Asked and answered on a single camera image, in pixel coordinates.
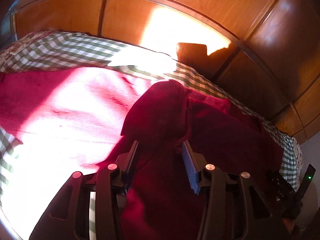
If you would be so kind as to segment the red knit garment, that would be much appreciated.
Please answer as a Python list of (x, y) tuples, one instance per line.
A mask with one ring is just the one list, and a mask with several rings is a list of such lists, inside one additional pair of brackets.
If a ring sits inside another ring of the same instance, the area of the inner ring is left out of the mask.
[(3, 210), (23, 238), (73, 172), (106, 167), (135, 140), (138, 163), (120, 217), (125, 239), (197, 237), (204, 197), (190, 188), (183, 140), (232, 174), (278, 170), (283, 157), (261, 121), (227, 99), (101, 68), (7, 74), (1, 126), (18, 144)]

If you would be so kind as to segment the wooden panelled headboard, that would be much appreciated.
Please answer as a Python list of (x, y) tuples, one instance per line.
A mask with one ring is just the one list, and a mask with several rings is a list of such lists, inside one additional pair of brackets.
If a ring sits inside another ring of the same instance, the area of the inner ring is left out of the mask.
[(300, 142), (319, 132), (319, 11), (310, 0), (18, 0), (11, 25), (79, 31), (195, 68)]

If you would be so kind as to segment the green checked bed cover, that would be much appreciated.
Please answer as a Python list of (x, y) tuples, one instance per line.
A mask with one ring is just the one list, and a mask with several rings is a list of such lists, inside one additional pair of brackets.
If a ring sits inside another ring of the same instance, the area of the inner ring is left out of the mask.
[(255, 113), (170, 56), (83, 33), (55, 32), (1, 67), (1, 210), (28, 239), (74, 171), (96, 172), (148, 88), (175, 80)]

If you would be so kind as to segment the floral pillow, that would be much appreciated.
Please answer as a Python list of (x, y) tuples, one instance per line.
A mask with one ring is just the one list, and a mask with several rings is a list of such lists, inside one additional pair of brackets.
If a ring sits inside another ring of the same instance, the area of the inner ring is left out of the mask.
[(32, 32), (25, 35), (25, 37), (19, 39), (18, 41), (15, 41), (12, 44), (8, 45), (3, 50), (1, 50), (1, 60), (0, 60), (1, 67), (5, 65), (9, 59), (16, 56), (20, 51), (22, 51), (24, 48), (26, 48), (30, 44), (34, 43), (37, 40), (45, 38), (55, 32), (56, 32), (55, 30)]

